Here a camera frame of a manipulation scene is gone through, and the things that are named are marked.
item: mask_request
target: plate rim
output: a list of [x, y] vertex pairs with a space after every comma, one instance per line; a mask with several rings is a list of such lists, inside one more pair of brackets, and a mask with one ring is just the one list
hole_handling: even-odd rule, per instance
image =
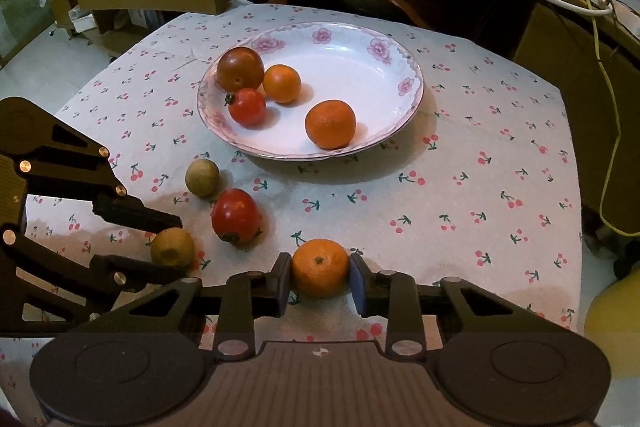
[[[291, 30], [291, 29], [296, 29], [296, 28], [309, 28], [312, 26], [338, 26], [340, 28], [349, 28], [351, 30], [359, 30], [362, 31], [363, 33], [372, 35], [375, 38], [384, 38], [386, 40], [389, 41], [390, 44], [396, 46], [398, 48], [398, 52], [401, 54], [402, 58], [404, 58], [407, 61], [412, 61], [415, 65], [415, 68], [412, 68], [413, 71], [415, 71], [415, 75], [416, 77], [420, 80], [420, 84], [417, 88], [417, 91], [414, 95], [414, 101], [412, 102], [412, 105], [409, 107], [409, 109], [404, 113], [404, 115], [402, 115], [402, 117], [398, 120], [398, 122], [393, 126], [393, 128], [391, 129], [391, 131], [389, 131], [388, 133], [385, 133], [380, 139], [375, 140], [372, 143], [367, 143], [367, 144], [361, 144], [358, 146], [346, 146], [343, 147], [341, 149], [335, 149], [335, 150], [321, 150], [320, 152], [317, 153], [306, 153], [306, 154], [277, 154], [277, 153], [271, 153], [265, 150], [261, 150], [261, 149], [255, 149], [251, 146], [245, 145], [245, 144], [241, 144], [233, 139], [230, 139], [228, 137], [226, 137], [223, 133], [221, 133], [220, 131], [218, 131], [215, 128], [212, 128], [210, 126], [209, 123], [207, 123], [206, 121], [206, 115], [203, 114], [204, 112], [204, 108], [202, 107], [202, 105], [200, 104], [200, 97], [201, 97], [201, 90], [202, 90], [202, 86], [203, 86], [203, 82], [204, 84], [208, 83], [208, 73], [209, 71], [213, 68], [216, 67], [218, 62], [220, 61], [220, 57], [222, 57], [222, 55], [224, 55], [226, 52], [228, 52], [229, 50], [233, 49], [233, 48], [239, 48], [242, 46], [246, 46], [249, 42], [254, 41], [257, 38], [260, 38], [263, 35], [268, 35], [272, 32], [280, 32], [280, 31], [287, 31], [287, 30]], [[329, 22], [329, 21], [316, 21], [316, 22], [301, 22], [301, 23], [293, 23], [293, 24], [287, 24], [287, 25], [283, 25], [283, 26], [278, 26], [276, 28], [271, 28], [269, 30], [265, 30], [259, 33], [256, 33], [250, 37], [244, 38], [242, 39], [240, 42], [236, 42], [236, 44], [234, 44], [233, 46], [228, 47], [225, 51], [223, 51], [218, 58], [216, 58], [216, 60], [214, 60], [210, 66], [207, 68], [207, 70], [204, 72], [204, 74], [202, 75], [202, 78], [200, 79], [199, 83], [198, 83], [198, 90], [196, 92], [196, 107], [198, 108], [198, 115], [200, 117], [200, 120], [202, 120], [202, 123], [204, 124], [204, 126], [210, 131], [212, 132], [215, 136], [217, 136], [219, 139], [221, 139], [222, 141], [226, 142], [227, 144], [235, 147], [237, 150], [240, 150], [244, 153], [247, 153], [248, 155], [251, 156], [256, 156], [258, 158], [264, 158], [264, 159], [270, 159], [270, 160], [279, 160], [279, 161], [289, 161], [289, 162], [294, 162], [294, 161], [304, 161], [304, 160], [325, 160], [325, 159], [329, 159], [329, 158], [339, 158], [342, 156], [349, 156], [352, 154], [357, 154], [359, 152], [365, 151], [367, 149], [370, 149], [372, 147], [375, 147], [376, 145], [379, 145], [380, 143], [382, 143], [383, 141], [391, 138], [392, 136], [394, 136], [395, 134], [397, 134], [400, 130], [402, 130], [415, 116], [415, 114], [418, 111], [418, 108], [420, 107], [420, 103], [422, 102], [422, 99], [424, 97], [424, 75], [422, 74], [422, 68], [419, 64], [419, 62], [416, 60], [414, 54], [412, 54], [405, 46], [403, 46], [402, 44], [400, 44], [400, 42], [396, 41], [393, 37], [390, 37], [389, 35], [385, 35], [384, 33], [381, 33], [377, 30], [373, 30], [371, 28], [367, 28], [365, 26], [359, 26], [359, 25], [355, 25], [355, 24], [351, 24], [351, 23], [341, 23], [341, 22]]]

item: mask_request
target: white ceramic plate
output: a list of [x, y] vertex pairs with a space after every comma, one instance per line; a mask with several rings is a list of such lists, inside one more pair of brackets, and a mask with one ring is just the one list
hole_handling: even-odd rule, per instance
[[[236, 123], [216, 83], [215, 61], [200, 81], [198, 112], [218, 137], [248, 154], [276, 160], [324, 159], [373, 147], [404, 127], [424, 90], [420, 66], [393, 39], [349, 24], [315, 22], [282, 26], [239, 42], [256, 50], [265, 70], [294, 68], [300, 97], [289, 105], [267, 99], [267, 118], [258, 128]], [[343, 100], [356, 115], [356, 134], [347, 147], [325, 151], [308, 139], [305, 117], [323, 100]]]

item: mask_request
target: green fruit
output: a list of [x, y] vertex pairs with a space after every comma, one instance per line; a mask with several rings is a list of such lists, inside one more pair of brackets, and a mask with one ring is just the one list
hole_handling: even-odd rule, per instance
[[164, 266], [189, 267], [195, 251], [193, 237], [183, 229], [162, 230], [151, 242], [151, 260]]
[[218, 166], [206, 158], [200, 158], [189, 165], [184, 182], [192, 194], [199, 198], [210, 196], [218, 187], [220, 170]]

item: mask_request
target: tablecloth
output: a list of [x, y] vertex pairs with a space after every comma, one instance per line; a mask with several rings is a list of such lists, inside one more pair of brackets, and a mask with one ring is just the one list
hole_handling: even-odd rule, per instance
[[[247, 35], [292, 22], [345, 22], [396, 39], [418, 60], [426, 94], [396, 136], [357, 155], [318, 162], [253, 158], [219, 140], [198, 117], [196, 88], [218, 55]], [[464, 39], [357, 15], [248, 5], [219, 16], [184, 14], [155, 31], [82, 88], [57, 117], [108, 147], [130, 194], [178, 214], [196, 240], [193, 274], [204, 285], [270, 269], [278, 252], [309, 239], [337, 241], [373, 269], [418, 283], [458, 276], [571, 328], [580, 292], [580, 194], [559, 91]], [[262, 233], [247, 248], [222, 243], [210, 202], [184, 174], [210, 158], [222, 188], [257, 201]], [[91, 204], [30, 196], [27, 234], [87, 265], [92, 255], [149, 261], [150, 234], [94, 216]], [[66, 295], [57, 288], [49, 289]], [[203, 344], [210, 346], [216, 317]], [[385, 320], [363, 319], [350, 295], [292, 295], [282, 319], [256, 321], [267, 339], [384, 342]], [[18, 414], [40, 425], [27, 369], [43, 341], [0, 344], [0, 384]]]

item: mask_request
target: cherry tomato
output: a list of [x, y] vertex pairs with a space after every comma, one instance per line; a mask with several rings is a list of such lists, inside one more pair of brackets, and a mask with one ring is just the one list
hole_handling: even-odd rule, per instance
[[251, 241], [260, 226], [260, 212], [254, 198], [240, 188], [225, 190], [211, 211], [211, 226], [222, 241], [232, 245]]
[[251, 87], [229, 93], [225, 103], [229, 106], [231, 118], [245, 127], [258, 125], [267, 114], [264, 97]]

